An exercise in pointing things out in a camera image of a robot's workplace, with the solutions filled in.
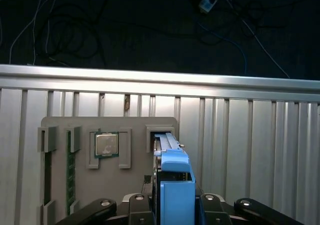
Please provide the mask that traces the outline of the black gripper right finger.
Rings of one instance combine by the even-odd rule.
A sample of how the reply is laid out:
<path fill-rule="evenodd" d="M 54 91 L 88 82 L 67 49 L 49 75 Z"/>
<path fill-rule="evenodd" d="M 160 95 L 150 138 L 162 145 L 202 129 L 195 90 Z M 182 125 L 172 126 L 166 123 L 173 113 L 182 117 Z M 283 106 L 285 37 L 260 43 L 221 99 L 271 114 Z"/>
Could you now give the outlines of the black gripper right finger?
<path fill-rule="evenodd" d="M 300 225 L 301 223 L 251 198 L 240 198 L 233 205 L 217 194 L 198 198 L 200 225 Z"/>

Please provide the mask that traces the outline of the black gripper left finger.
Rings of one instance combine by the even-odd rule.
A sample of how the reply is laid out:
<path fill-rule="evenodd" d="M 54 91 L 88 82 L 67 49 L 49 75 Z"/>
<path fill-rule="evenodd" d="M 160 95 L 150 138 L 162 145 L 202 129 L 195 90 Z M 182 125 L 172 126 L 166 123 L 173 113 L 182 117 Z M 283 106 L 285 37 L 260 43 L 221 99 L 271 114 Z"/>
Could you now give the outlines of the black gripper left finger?
<path fill-rule="evenodd" d="M 153 211 L 147 195 L 134 193 L 117 204 L 99 198 L 57 222 L 58 225 L 152 225 Z"/>

